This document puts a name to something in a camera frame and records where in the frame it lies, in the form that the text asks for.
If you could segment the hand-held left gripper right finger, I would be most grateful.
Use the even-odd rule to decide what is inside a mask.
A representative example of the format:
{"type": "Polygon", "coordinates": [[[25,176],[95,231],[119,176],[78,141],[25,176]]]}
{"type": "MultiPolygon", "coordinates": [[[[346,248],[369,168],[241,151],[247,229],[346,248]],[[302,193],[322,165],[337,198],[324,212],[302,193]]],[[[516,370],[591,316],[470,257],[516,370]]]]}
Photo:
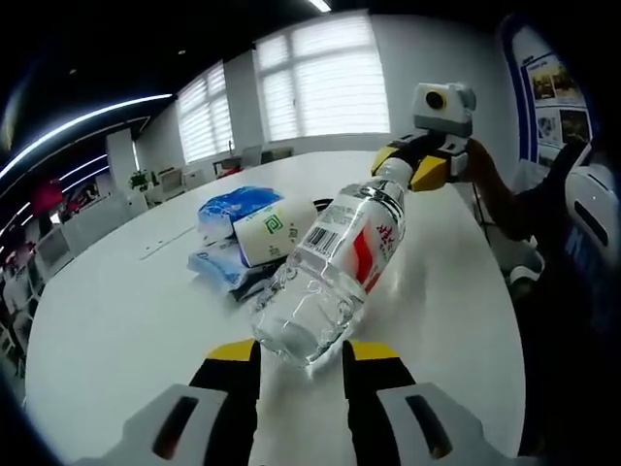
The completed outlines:
{"type": "Polygon", "coordinates": [[[484,465],[476,417],[431,384],[418,385],[382,343],[343,343],[347,425],[358,465],[484,465]]]}

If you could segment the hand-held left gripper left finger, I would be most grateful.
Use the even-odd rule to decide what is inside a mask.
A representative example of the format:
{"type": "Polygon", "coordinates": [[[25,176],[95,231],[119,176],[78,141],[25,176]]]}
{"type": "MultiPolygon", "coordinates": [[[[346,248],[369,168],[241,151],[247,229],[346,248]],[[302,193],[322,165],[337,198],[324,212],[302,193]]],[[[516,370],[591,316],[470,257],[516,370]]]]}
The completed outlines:
{"type": "Polygon", "coordinates": [[[132,415],[102,465],[246,465],[260,394],[253,339],[211,351],[188,384],[173,384],[132,415]]]}

